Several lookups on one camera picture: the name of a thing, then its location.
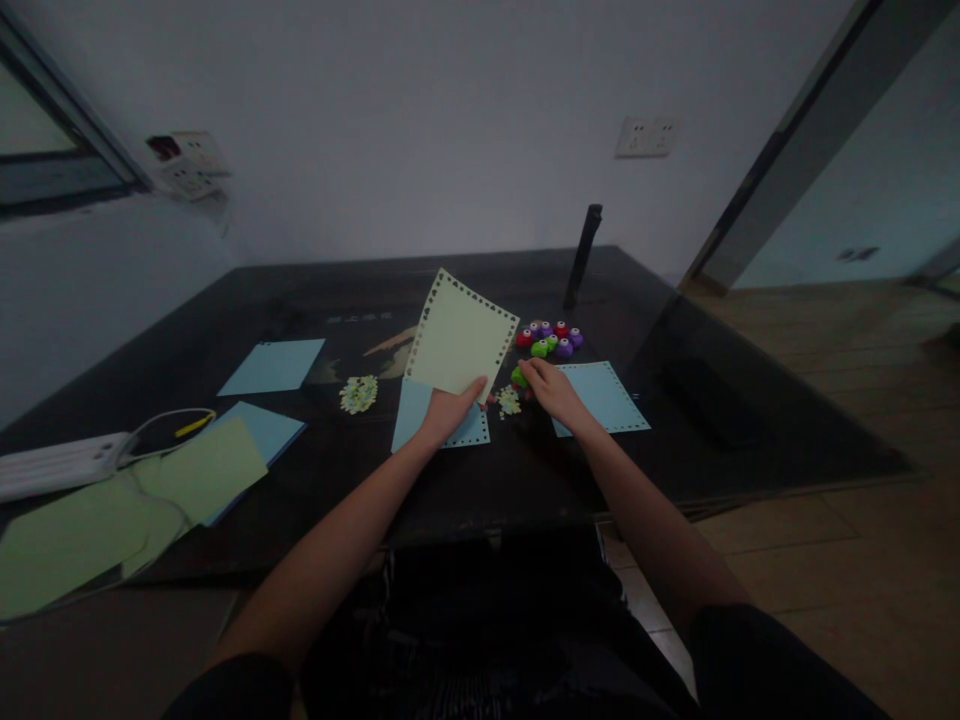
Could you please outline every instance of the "wooden floor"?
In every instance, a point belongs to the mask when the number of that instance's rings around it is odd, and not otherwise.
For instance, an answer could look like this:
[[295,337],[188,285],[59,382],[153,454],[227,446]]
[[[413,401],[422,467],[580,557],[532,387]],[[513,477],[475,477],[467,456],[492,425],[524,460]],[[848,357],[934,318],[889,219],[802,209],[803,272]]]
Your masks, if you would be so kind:
[[[929,472],[771,500],[697,524],[758,605],[893,717],[960,717],[960,302],[843,283],[687,292]],[[619,542],[631,609],[692,686],[690,659]]]

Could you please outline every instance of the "light green paper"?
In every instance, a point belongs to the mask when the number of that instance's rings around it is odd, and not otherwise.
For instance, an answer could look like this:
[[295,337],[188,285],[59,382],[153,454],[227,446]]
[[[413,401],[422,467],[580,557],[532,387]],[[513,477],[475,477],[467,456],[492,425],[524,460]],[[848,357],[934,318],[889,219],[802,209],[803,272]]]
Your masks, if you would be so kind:
[[139,552],[146,525],[143,500],[118,478],[16,518],[0,541],[0,617],[39,610]]
[[443,268],[430,286],[407,361],[407,377],[460,394],[481,375],[493,388],[520,318],[489,302]]
[[158,468],[136,467],[140,488],[179,505],[191,527],[267,474],[243,418],[212,427],[164,457]]
[[[160,458],[154,457],[127,468],[123,474],[129,482],[137,482],[142,477],[156,475],[159,470]],[[187,518],[177,508],[161,500],[151,500],[149,495],[140,497],[147,510],[147,544],[121,564],[120,570],[124,579],[160,557],[177,538],[190,529]]]

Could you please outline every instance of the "paper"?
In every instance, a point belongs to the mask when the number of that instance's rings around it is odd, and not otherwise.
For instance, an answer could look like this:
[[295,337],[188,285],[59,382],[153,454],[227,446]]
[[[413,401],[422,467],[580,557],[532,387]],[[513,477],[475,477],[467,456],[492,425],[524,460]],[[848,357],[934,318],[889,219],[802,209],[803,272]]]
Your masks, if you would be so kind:
[[[587,410],[607,432],[630,432],[649,430],[650,425],[633,404],[633,399],[624,390],[620,378],[610,363],[584,363],[582,365],[557,365],[586,405]],[[570,437],[570,431],[556,420],[553,428],[557,437]]]
[[[403,447],[423,425],[432,392],[433,388],[429,385],[403,379],[400,388],[400,408],[397,410],[397,424],[393,428],[393,445],[390,452],[396,452]],[[487,428],[487,414],[474,403],[470,406],[466,419],[443,447],[483,445],[488,442],[490,442],[490,433]]]
[[[305,423],[299,420],[293,420],[285,415],[270,412],[256,405],[250,405],[249,403],[241,401],[218,418],[210,428],[229,422],[236,417],[243,418],[247,430],[250,431],[250,434],[253,436],[253,441],[257,445],[257,450],[260,451],[260,457],[267,467],[270,467],[273,461],[280,457],[284,450],[286,450],[290,444],[300,436],[304,428],[307,427]],[[206,518],[203,524],[206,527],[216,525],[217,521],[220,520],[227,510],[233,507],[233,504],[239,497],[240,496],[237,496],[237,498],[231,500],[226,506]]]
[[0,617],[31,613],[144,548],[148,510],[118,478],[22,515],[0,541]]
[[237,417],[165,456],[158,471],[144,471],[137,479],[144,492],[179,505],[193,526],[266,474],[253,437]]
[[317,359],[324,340],[260,343],[217,395],[297,390]]
[[[153,466],[155,471],[145,470],[144,467]],[[153,457],[142,460],[122,471],[118,478],[122,481],[137,483],[141,472],[152,475],[160,470],[160,458]],[[160,557],[174,541],[190,529],[187,518],[176,507],[159,499],[151,499],[150,495],[139,496],[145,506],[147,544],[135,555],[131,555],[120,565],[124,579]]]
[[460,394],[481,375],[493,388],[520,318],[494,305],[443,268],[437,273],[420,315],[406,377]]

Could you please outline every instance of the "dark clothing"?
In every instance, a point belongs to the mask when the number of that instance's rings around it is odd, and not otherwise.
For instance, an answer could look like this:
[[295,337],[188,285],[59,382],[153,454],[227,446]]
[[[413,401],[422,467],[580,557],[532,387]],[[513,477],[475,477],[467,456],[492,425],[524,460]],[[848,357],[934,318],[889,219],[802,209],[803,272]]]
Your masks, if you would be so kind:
[[[700,704],[630,615],[592,528],[407,551],[358,588],[300,676],[310,717],[886,717],[756,608],[706,608],[691,633]],[[287,718],[294,678],[228,660],[168,718]]]

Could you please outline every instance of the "dark glass tabletop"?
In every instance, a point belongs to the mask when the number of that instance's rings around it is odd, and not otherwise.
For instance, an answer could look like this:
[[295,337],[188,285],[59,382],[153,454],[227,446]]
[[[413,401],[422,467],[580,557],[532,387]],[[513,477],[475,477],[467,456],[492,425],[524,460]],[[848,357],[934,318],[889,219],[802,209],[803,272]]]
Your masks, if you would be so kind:
[[[437,269],[522,318],[564,319],[586,338],[572,362],[608,360],[651,425],[614,437],[688,510],[862,483],[912,471],[905,458],[616,247],[595,248],[577,306],[561,308],[573,251],[234,270],[0,434],[0,453],[131,430],[166,410],[238,400],[307,423],[303,434],[213,528],[181,538],[141,580],[272,567],[388,457],[409,329]],[[297,391],[217,397],[262,340],[326,338]],[[509,382],[516,349],[495,388]],[[670,391],[664,367],[700,358],[759,420],[732,449]],[[354,375],[380,376],[366,413],[339,408]],[[606,513],[576,442],[533,404],[489,414],[491,442],[443,450],[389,533],[393,547],[535,530]],[[52,496],[0,506],[0,523]]]

